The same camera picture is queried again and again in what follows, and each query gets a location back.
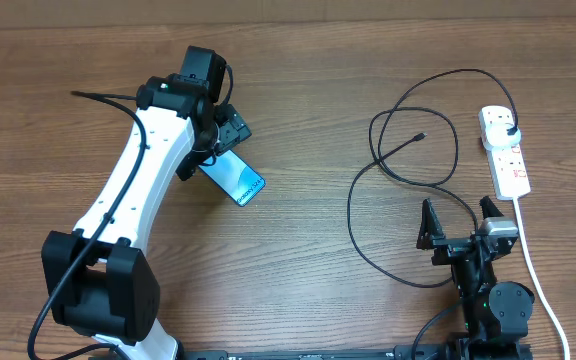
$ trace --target wooden desk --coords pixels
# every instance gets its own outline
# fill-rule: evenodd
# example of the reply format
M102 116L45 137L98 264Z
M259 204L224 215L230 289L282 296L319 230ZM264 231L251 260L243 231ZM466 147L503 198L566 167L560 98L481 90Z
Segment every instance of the wooden desk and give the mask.
M85 213L131 126L125 114L68 92L133 94L150 76L177 71L189 44L232 64L232 102L254 134L237 150L268 185L245 208L203 175L173 181L166 194L149 262L162 288L159 318L187 348L387 348L412 342L454 302L452 286L414 289L368 266L350 244L345 206L352 178L370 161L370 118L420 79L478 67L501 78L517 103L533 187L522 201L526 231L576 358L576 19L557 19L0 31L0 359L25 358L46 299L45 236L69 231ZM507 104L499 88L483 76L456 75L420 88L407 104L455 122L461 161L447 187L472 206L492 195L477 113ZM443 122L398 115L386 145L421 131L429 138L391 163L403 175L438 179L453 155ZM376 170L362 178L354 201L366 254L419 282L449 272L415 249L428 196L448 235L470 231L453 201ZM509 203L498 204L512 214ZM519 246L495 270L500 280L532 287ZM424 341L462 327L453 314ZM560 357L539 303L526 342L537 359ZM56 356L89 343L47 320L37 349Z

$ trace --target black wire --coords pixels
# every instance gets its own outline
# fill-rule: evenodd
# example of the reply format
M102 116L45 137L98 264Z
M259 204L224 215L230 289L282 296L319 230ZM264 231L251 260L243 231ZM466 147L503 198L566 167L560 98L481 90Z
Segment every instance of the black wire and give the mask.
M226 97L221 102L221 104L219 104L219 106L224 106L224 105L228 104L228 101L230 101L230 94L232 94L232 87L233 87L234 81L233 81L233 76L232 76L232 68L228 64L226 64L226 71L228 71L228 79L230 80L230 85L228 85L228 93L226 94Z
M84 95L78 95L78 94L87 94L87 95L91 95L91 96L96 96L96 97L103 97L103 98L108 98L108 99L121 99L121 100L130 100L130 101L137 101L137 98L134 96L130 96L130 95L116 95L116 94L98 94L98 93L84 93L81 91L72 91L71 92L72 95L75 96L81 96L81 97L87 97L89 99L91 99L91 97L89 96L84 96Z
M460 72L477 72L480 74L484 74L486 76L488 76L489 78L493 79L497 85L499 85L499 87L501 88L501 90L503 90L504 94L506 94L506 97L508 98L508 101L510 102L510 106L512 107L512 115L515 117L515 126L513 126L512 128L508 129L508 134L509 135L513 135L515 132L517 132L517 129L519 127L519 116L517 115L517 109L515 108L515 102L512 100L512 96L510 96L510 93L508 92L508 89L506 89L506 87L504 86L504 84L497 79L493 74L481 70L481 69L456 69L456 70L451 70L451 71L446 71L443 72L441 74L437 74L434 76L431 76L427 79L424 79L420 82L418 82L417 84L413 85L413 87L411 87L410 89L408 89L408 91L406 91L404 93L404 95L399 98L399 101L397 101L397 103L395 104L395 106L392 107L392 112L390 113L390 115L388 115L388 118L386 119L384 126L381 130L381 134L379 135L379 144L378 144L378 151L379 151L379 155L381 155L381 142L383 140L384 137L384 132L386 130L386 125L388 124L388 121L390 121L390 118L392 117L392 114L394 113L394 111L397 110L397 108L399 107L399 105L401 105L401 103L406 100L406 98L408 97L408 95L415 90L417 87L427 83L428 81L440 78L442 76L446 76L446 75L450 75L450 74L455 74L455 73L460 73Z
M124 195L126 195L126 192L130 188L132 181L134 180L135 176L137 175L137 171L139 170L139 166L141 165L141 162L144 158L144 154L146 152L146 149L148 148L148 145L146 144L146 129L144 128L143 123L141 122L141 120L139 119L137 114L135 114L134 111L130 110L129 108L127 108L124 105L121 105L121 104L116 103L112 100L106 99L106 97L108 97L108 96L102 96L101 94L84 93L84 92L80 92L80 91L73 91L73 92L71 92L71 94L74 96L85 97L85 98L88 98L91 100L102 102L104 104L108 104L108 105L113 106L113 107L125 112L126 114L130 115L130 117L132 117L132 119L137 124L137 127L139 128L139 132L141 134L141 144L139 144L139 153L137 154L137 159L135 160L135 164L133 165L133 168L130 171L130 174L128 175L128 178L126 179L126 182L122 186L121 190L119 190L119 193L117 194L117 197L113 201L112 205L110 206L108 211L104 214L104 216L101 220L101 224L99 224L99 227L97 227L97 230L95 230L93 235L90 237L90 240L88 241L86 246L84 246L84 248L81 250L79 255L77 255L77 257L72 262L70 267L66 270L64 275L61 277L61 279L59 280L59 282L57 283L57 285L53 289L52 293L48 297L48 300L46 300L46 303L44 304L43 308L39 312L39 315L37 316L37 319L35 320L35 323L32 326L32 330L30 331L30 334L28 336L27 352L28 352L28 356L32 360L41 360L37 356L37 354L35 353L35 341L37 340L37 335L39 334L39 329L41 328L41 324L43 323L44 319L46 318L48 311L50 310L50 308L52 307L52 304L55 302L55 299L57 298L57 296L59 295L59 293L63 289L64 285L66 284L66 281L68 279L70 279L73 276L74 272L80 267L82 262L85 260L86 256L92 250L97 239L99 239L99 236L101 235L101 233L104 231L104 229L106 228L108 223L111 222L113 214L115 213L115 211L119 207L121 200L123 199ZM122 96L122 95L113 95L113 97L115 97L115 98L121 98L120 96ZM84 354L88 351L95 350L95 349L102 349L102 348L108 348L108 349L114 350L120 357L128 359L127 357L125 357L125 354L123 354L123 352L116 351L116 350L119 350L117 345L114 345L114 344L94 344L94 345L84 347L80 350L71 352L69 354L60 356L58 358L55 358L54 360L72 359L75 356Z
M113 349L113 351L115 352L115 354L117 354L117 356L119 356L120 358L124 359L124 360L130 360L130 357L128 357L128 354L126 354L123 350L121 350L121 348L119 346L115 347Z
M405 143L399 145L397 148L391 150L390 152L388 152L385 156L383 156L383 158L381 159L382 161L387 159L388 157L390 157L391 155L395 154L397 151L403 149L404 147L406 147L407 145L416 142L416 141L420 141L425 137L425 134L419 134L415 137L413 137L412 139L406 141ZM355 176L355 178L352 181L352 184L350 185L350 190L348 191L348 204L347 204L347 210L346 210L346 220L348 223L348 235L350 235L350 241L352 242L353 246L355 247L355 250L357 250L357 253L359 253L359 255L370 265L372 265L372 267L374 267L375 269L379 270L381 273L383 273L384 275L399 281L400 283L409 285L409 286L413 286L413 287L417 287L417 288L435 288L435 287L440 287L443 286L447 283L449 283L452 278L448 278L440 283L436 283L436 284L417 284L405 279L402 279L398 276L395 276L391 273L389 273L388 271L382 269L379 265L375 264L374 262L372 262L370 259L368 259L368 257L366 257L366 255L364 255L364 253L359 249L359 246L357 245L357 242L355 241L355 237L352 234L352 226L351 226L351 222L350 222L350 204L352 201L352 191L355 188L355 184L357 183L357 181L359 180L359 178L366 173L366 171L370 170L372 167L374 167L375 165L377 165L378 162L372 162L368 165L366 165L363 169L361 169L359 171L359 173L357 173L357 175Z
M444 179L437 181L437 182L432 182L432 183L422 183L422 182L418 182L418 181L411 181L408 180L404 177L401 177L399 175L397 175L394 171L392 171L388 165L386 165L385 160L390 157L391 155L393 155L395 152L401 150L404 146L410 144L411 142L414 142L414 138L405 142L403 145L400 145L399 147L397 147L396 149L390 151L389 153L387 153L386 155L377 155L375 153L375 149L372 143L372 128L373 125L375 123L375 121L382 115L384 114L391 114L394 111L423 111L423 112L427 112L430 114L434 114L437 115L439 117L441 117L442 119L444 119L444 121L446 121L448 123L448 125L450 126L450 129L452 130L453 136L455 138L455 160L453 162L453 166L452 169L450 170L450 173L448 174L448 176L446 176ZM351 198L352 198L352 190L355 186L355 184L357 183L357 180L359 180L359 178L366 172L368 171L370 168L372 168L375 165L379 165L379 167L386 173L386 175L392 177L393 179L397 180L397 181L401 181L404 182L406 184L410 184L410 185L416 185L416 186L425 186L425 187L430 187L436 190L439 190L441 192L444 192L450 196L452 196L454 199L456 199L459 203L461 203L466 210L468 211L468 213L470 214L472 220L473 220L473 225L475 227L475 229L477 229L478 227L478 222L477 222L477 216L475 215L475 212L472 210L472 208L470 206L468 206L468 204L466 204L465 201L463 201L459 196L457 196L456 194L454 194L453 192L444 189L442 187L440 187L439 185L445 183L446 181L450 180L450 178L452 177L452 175L455 173L455 170L457 169L457 165L459 163L459 138L457 137L457 130L455 129L455 126L453 125L453 123L450 121L450 119L448 119L448 117L446 117L444 114L432 110L432 109L427 109L427 108L423 108L423 107L401 107L401 108L397 108L394 110L387 110L387 111L382 111L379 114L375 115L375 117L373 117L373 119L370 121L370 126L369 126L369 130L368 130L368 137L369 137L369 145L370 145L370 152L372 153L373 159L374 161L367 165L366 167L364 167L361 171L359 171L359 173L355 176L355 179L353 180L351 186L350 186L350 191L348 193L348 207L347 207L347 223L348 223L348 234L350 235L350 240L353 244L353 246L355 247L355 250L357 250L357 253L359 253L359 255L368 263L370 264L372 267L374 267L375 269L379 270L381 273L383 273L384 275L390 277L391 279L394 279L396 281L399 281L402 284L405 285L409 285L409 286L413 286L416 288L423 288L423 289L428 289L428 288L436 288L436 287L440 287L443 285L448 284L450 281L452 281L452 277L447 278L444 281L441 281L439 283L435 283L435 284L418 284L418 283L414 283L405 279L402 279L396 275L393 275L392 273L384 270L383 268L381 268L380 266L378 266L377 264L375 264L374 262L372 262L370 259L368 259L363 252L359 249L359 246L357 246L357 242L355 241L355 238L352 234L352 227L351 227L351 221L350 221L350 203L351 203Z
M444 316L448 315L449 313L453 312L455 309L457 309L459 306L461 306L461 304L463 304L464 299L459 299L459 301L457 301L456 304L452 305L451 307L442 310L439 314L435 315L435 317L433 317L432 319L430 319L430 321L428 321L428 323L426 323L426 325L424 325L424 327L421 328L421 330L419 331L419 334L417 334L417 337L415 338L415 341L412 343L412 347L410 348L410 359L411 360L415 360L417 357L417 346L419 345L419 341L421 340L421 337L424 336L424 333L431 327L433 326L437 321L439 321L441 318L443 318Z
M515 102L512 100L512 97L510 96L510 93L508 92L508 89L506 89L506 87L504 86L504 84L497 79L494 75L492 75L491 73L484 71L484 70L480 70L480 69L457 69L457 70L452 70L452 71L447 71L441 74L437 74L434 76L431 76L425 80L422 80L420 82L418 82L417 84L415 84L413 87L411 87L410 89L408 89L404 95L402 95L399 100L397 101L397 103L395 104L395 106L393 106L392 109L390 110L386 110L386 111L382 111L380 113L378 113L377 115L375 115L372 120L370 121L370 126L368 128L368 144L370 147L370 153L372 154L372 158L373 158L373 163L367 165L366 167L364 167L356 176L355 179L352 182L352 185L350 186L350 191L348 193L348 209L347 209L347 221L348 221L348 233L350 235L350 240L352 241L352 244L355 247L355 250L357 250L357 252L359 253L359 255L371 266L373 266L375 269L379 270L380 272L382 272L383 274L385 274L386 276L395 279L401 283L404 283L406 285L410 285L410 286L414 286L414 287L420 287L420 288L433 288L433 287L439 287L442 285L445 285L447 283L449 283L451 281L451 278L448 278L440 283L436 283L436 284L430 284L430 285L423 285L423 284L417 284L417 283L413 283L407 280L404 280L402 278L399 278L391 273L389 273L388 271L382 269L381 267L379 267L378 265L376 265L374 262L370 261L370 259L368 259L359 249L359 247L357 246L357 243L355 241L355 238L352 234L352 228L350 225L350 201L351 201L351 197L352 197L352 190L357 182L357 180L359 180L359 178L366 172L368 171L370 168L372 168L375 165L378 165L381 170L383 170L384 173L386 173L386 175L390 176L391 178L397 180L397 181L401 181L403 183L409 184L409 185L416 185L416 186L424 186L424 187L428 187L428 188L432 188L438 191L441 191L449 196L451 196L452 198L454 198L455 200L457 200L465 209L466 211L468 211L468 214L470 215L470 217L472 218L473 221L473 225L475 228L475 231L477 231L477 228L479 227L478 225L478 221L477 221L477 216L475 215L475 212L472 210L472 208L465 202L463 201L459 196L457 196L456 194L454 194L453 192L451 192L448 189L445 189L439 185L444 184L445 182L447 182L448 180L450 180L450 178L453 176L453 174L455 173L455 170L457 169L457 164L459 163L459 139L457 137L457 130L455 129L455 126L453 125L452 121L450 121L450 119L448 119L448 117L446 117L444 114L432 110L432 109L428 109L428 108L423 108L423 107L399 107L401 105L401 103L406 100L408 98L408 96L410 95L410 93L416 89L417 87L419 87L420 85L427 83L428 81L437 79L439 77L442 76L446 76L446 75L450 75L450 74L455 74L455 73L459 73L459 72L477 72L477 73L481 73L484 74L488 77L490 77L492 80L494 80L499 87L501 87L501 89L503 90L503 92L506 94L506 97L508 98L508 101L510 102L510 106L512 107L512 112L513 112L513 116L515 118L515 125L508 130L508 134L512 135L517 131L518 125L519 125L519 116L517 115L517 109L515 107ZM423 112L427 112L427 113L431 113L434 115L437 115L439 117L441 117L442 119L444 119L444 121L446 121L446 123L448 123L448 125L450 126L450 129L452 130L453 133L453 137L455 138L455 160L453 162L453 166L452 169L450 170L450 173L443 178L442 180L436 181L436 182L431 182L431 183L423 183L423 182L419 182L419 181L413 181L413 180L409 180L406 179L400 175L397 175L385 162L385 159L388 158L390 155L394 154L394 152L400 150L402 147L408 145L410 142L412 141L408 141L406 143L404 143L403 145L399 146L398 148L396 148L395 150L389 152L388 154L386 154L386 156L382 155L382 151L381 151L381 145L383 142L383 137L384 137L384 133L386 132L386 126L388 125L388 122L390 121L390 119L392 118L393 114L395 113L395 111L423 111ZM381 116L388 114L388 117L386 118L386 121L384 121L384 124L381 128L381 132L379 134L379 142L377 144L377 151L375 151L375 147L372 141L372 129L373 129L373 125L375 123L375 121L380 118ZM476 246L478 247L478 252L479 252L479 260L480 263L483 263L483 251L481 249L480 244L476 244ZM483 284L483 276L480 276L479 279L479 287L481 287L481 285Z
M204 167L209 167L209 166L214 166L217 163L217 155L215 154L215 152L212 152L212 155L210 155L210 158L212 159L212 162L210 164L206 164L205 162L201 163L201 166Z

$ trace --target white power strip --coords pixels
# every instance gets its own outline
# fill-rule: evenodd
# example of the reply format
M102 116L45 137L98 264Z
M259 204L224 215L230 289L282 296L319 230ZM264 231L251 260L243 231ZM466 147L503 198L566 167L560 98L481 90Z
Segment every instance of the white power strip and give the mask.
M512 112L503 106L486 106L479 112L479 123L497 199L512 200L528 194L530 182L519 144L513 145L514 139L504 142L497 138L492 145L490 136L486 136L491 128L512 127Z
M524 251L524 259L528 272L535 284L537 294L544 305L546 312L550 316L559 337L564 351L564 359L570 360L570 348L568 346L568 339L561 327L555 312L548 304L546 296L541 289L537 273L532 265L530 253L528 252L528 242L526 241L526 234L524 231L524 224L521 218L521 211L519 208L519 198L530 192L530 182L528 181L528 173L526 172L526 164L521 154L519 141L521 140L521 133L519 135L506 136L503 131L506 128L514 125L512 112L503 106L486 106L479 112L479 123L481 125L481 139L488 154L488 162L490 163L490 173L492 181L495 186L495 193L499 200L512 200L515 215L517 216L517 227L519 228L519 238L521 240L521 247Z

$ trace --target smartphone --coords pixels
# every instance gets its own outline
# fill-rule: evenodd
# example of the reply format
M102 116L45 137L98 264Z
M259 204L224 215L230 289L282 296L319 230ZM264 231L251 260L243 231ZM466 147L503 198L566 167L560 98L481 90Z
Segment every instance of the smartphone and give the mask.
M239 206L245 206L266 185L266 180L232 150L217 157L214 165L199 168Z

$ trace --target white robotic arm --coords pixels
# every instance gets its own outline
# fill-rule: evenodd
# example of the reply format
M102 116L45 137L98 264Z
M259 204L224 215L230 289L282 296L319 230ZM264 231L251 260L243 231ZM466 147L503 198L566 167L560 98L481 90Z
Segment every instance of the white robotic arm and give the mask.
M148 250L148 236L161 200L183 158L192 151L195 135L190 119L177 117L173 110L151 106L137 110L146 129L148 150L132 185L117 208L110 224L99 236L99 241L115 244L128 239L130 247ZM90 238L99 227L110 204L132 169L141 143L139 128L133 126L124 152L121 154L106 186L90 210L74 227Z
M73 232L52 231L44 242L42 262L51 296L29 337L31 359L38 359L34 342L49 309L57 323L106 343L97 348L112 347L123 358L183 357L181 343L156 319L160 289L145 254L154 217L175 172L187 180L206 159L212 157L215 164L217 156L250 136L227 103L232 90L229 68L231 88L224 102L215 105L227 68L214 51L189 47L180 74L151 78L136 98L74 93L120 108L135 125L108 182ZM107 97L136 100L138 110L132 113ZM88 268L96 262L106 262L106 271Z

